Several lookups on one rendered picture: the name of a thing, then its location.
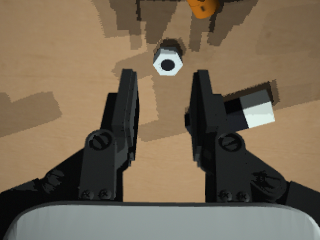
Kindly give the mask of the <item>orange battery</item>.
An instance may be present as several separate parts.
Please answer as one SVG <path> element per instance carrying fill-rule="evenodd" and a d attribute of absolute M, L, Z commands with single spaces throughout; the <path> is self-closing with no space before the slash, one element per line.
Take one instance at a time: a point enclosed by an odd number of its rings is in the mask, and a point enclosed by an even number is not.
<path fill-rule="evenodd" d="M 196 18 L 203 19 L 213 15 L 220 7 L 218 0 L 187 0 Z"/>

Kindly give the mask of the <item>grey hex nut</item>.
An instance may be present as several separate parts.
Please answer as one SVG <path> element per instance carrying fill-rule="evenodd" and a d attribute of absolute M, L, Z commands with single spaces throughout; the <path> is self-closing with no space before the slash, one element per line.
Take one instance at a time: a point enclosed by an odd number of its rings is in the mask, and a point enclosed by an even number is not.
<path fill-rule="evenodd" d="M 153 66 L 160 75 L 175 75 L 183 66 L 176 47 L 160 47 L 153 58 Z"/>

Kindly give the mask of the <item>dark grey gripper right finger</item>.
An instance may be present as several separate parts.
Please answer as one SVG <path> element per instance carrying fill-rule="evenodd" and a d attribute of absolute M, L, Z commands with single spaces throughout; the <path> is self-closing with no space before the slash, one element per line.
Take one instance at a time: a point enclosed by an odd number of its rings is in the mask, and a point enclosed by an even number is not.
<path fill-rule="evenodd" d="M 205 203 L 278 203 L 308 214 L 320 228 L 320 192 L 286 181 L 246 150 L 242 136 L 230 131 L 223 97 L 213 94 L 208 70 L 193 73 L 189 118 L 193 161 L 205 172 Z"/>

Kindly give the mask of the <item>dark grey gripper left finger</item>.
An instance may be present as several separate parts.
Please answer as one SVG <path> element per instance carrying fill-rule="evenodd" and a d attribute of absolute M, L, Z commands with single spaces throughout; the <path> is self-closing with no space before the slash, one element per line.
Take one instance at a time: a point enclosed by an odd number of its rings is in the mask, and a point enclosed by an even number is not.
<path fill-rule="evenodd" d="M 84 148 L 44 178 L 0 193 L 0 240 L 19 213 L 36 205 L 62 200 L 123 202 L 123 172 L 135 161 L 139 112 L 137 72 L 122 69 L 118 93 L 108 93 L 100 129 L 87 136 Z"/>

